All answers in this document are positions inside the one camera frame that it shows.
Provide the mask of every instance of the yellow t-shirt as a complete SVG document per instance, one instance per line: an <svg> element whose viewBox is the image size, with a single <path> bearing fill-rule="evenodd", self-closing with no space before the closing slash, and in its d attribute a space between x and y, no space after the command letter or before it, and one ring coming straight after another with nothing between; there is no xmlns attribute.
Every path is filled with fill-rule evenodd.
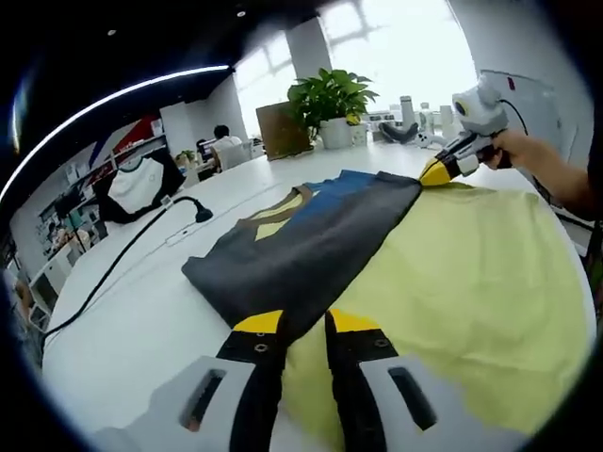
<svg viewBox="0 0 603 452"><path fill-rule="evenodd" d="M399 355L460 386L483 423L527 435L588 348L576 269L549 208L527 193L425 189L333 307L372 319ZM322 320L289 348L283 401L342 449Z"/></svg>

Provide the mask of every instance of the human hand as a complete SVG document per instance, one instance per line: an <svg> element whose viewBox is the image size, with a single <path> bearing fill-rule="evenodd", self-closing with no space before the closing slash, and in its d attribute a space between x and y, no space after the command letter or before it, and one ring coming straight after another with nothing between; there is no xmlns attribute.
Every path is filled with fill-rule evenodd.
<svg viewBox="0 0 603 452"><path fill-rule="evenodd" d="M492 145L497 152L494 156L484 162L491 170L496 170L506 152L514 167L525 167L526 160L530 159L536 152L538 140L526 136L523 132L516 130L503 130L496 137L492 138Z"/></svg>

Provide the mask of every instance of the white flower pot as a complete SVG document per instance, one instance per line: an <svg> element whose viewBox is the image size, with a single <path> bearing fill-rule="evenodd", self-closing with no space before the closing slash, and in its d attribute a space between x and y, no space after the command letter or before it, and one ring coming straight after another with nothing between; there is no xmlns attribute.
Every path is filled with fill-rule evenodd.
<svg viewBox="0 0 603 452"><path fill-rule="evenodd" d="M320 137L325 149L341 149L351 146L351 130L345 118L321 121Z"/></svg>

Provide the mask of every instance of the bottle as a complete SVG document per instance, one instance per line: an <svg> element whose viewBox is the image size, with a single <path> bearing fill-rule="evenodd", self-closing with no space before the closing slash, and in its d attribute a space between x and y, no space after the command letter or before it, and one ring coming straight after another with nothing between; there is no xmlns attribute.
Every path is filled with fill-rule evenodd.
<svg viewBox="0 0 603 452"><path fill-rule="evenodd" d="M402 127L408 130L415 123L415 111L413 110L413 99L411 96L400 96L399 104L402 109Z"/></svg>
<svg viewBox="0 0 603 452"><path fill-rule="evenodd" d="M419 130L433 135L433 113L430 111L429 102L421 103L421 109L418 113L418 117L420 120L420 123L418 125Z"/></svg>
<svg viewBox="0 0 603 452"><path fill-rule="evenodd" d="M454 129L454 115L450 105L440 105L440 119L442 121L442 137L445 139L453 139L456 137Z"/></svg>

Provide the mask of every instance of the office desk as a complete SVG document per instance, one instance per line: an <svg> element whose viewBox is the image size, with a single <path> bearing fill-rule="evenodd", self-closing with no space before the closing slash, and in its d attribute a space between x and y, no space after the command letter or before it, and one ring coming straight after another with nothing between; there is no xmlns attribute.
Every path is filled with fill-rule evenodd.
<svg viewBox="0 0 603 452"><path fill-rule="evenodd" d="M58 294L80 254L81 251L72 241L67 242L31 279L29 290L34 301L45 311L50 313L54 309Z"/></svg>
<svg viewBox="0 0 603 452"><path fill-rule="evenodd" d="M125 255L89 309L48 341L43 377L51 395L87 432L128 425L146 411L154 389L200 356L215 356L230 332L182 274L180 268L190 255L204 256L239 218L280 201L292 186L334 178L343 169L417 177L434 154L415 146L369 144L368 148L316 151L273 162L261 157L183 191L210 208L214 217L187 227L195 209L178 203ZM482 166L461 182L535 193L515 169L491 171ZM78 260L49 328L81 306L115 256L154 215L125 225ZM594 338L588 283L571 240L557 223L575 261ZM272 450L315 447L280 410Z"/></svg>
<svg viewBox="0 0 603 452"><path fill-rule="evenodd" d="M201 162L199 165L195 167L195 171L197 173L205 170L209 170L210 168L214 168L216 166L216 161L214 157L208 158L206 162Z"/></svg>

